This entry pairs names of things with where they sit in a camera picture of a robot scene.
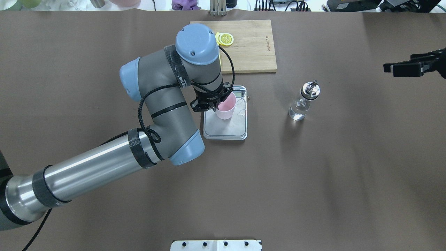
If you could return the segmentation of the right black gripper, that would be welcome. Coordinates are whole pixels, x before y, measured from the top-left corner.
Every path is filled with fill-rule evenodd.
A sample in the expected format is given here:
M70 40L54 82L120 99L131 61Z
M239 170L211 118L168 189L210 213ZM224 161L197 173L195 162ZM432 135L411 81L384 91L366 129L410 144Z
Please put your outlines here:
M446 48L428 53L411 54L410 59L402 62L383 64L384 73L392 73L394 77L421 77L424 73L437 71L446 79Z

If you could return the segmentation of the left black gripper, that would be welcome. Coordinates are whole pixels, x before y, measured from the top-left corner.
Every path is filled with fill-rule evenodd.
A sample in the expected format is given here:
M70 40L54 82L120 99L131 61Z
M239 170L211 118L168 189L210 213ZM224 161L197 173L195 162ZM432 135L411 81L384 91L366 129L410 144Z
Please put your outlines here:
M224 102L233 91L233 85L229 82L221 82L217 89L211 91L207 84L192 82L199 104L208 104L209 110L216 112L221 102Z

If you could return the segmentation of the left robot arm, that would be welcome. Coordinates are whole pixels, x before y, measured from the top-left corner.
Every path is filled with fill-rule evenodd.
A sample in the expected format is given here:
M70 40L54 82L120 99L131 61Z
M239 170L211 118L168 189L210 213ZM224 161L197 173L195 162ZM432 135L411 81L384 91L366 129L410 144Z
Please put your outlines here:
M199 157L205 145L190 109L216 110L233 90L222 80L219 53L211 28L188 24L173 45L120 69L124 89L139 102L139 128L33 175L13 175L1 155L1 230L31 224L51 208L165 159L177 166Z

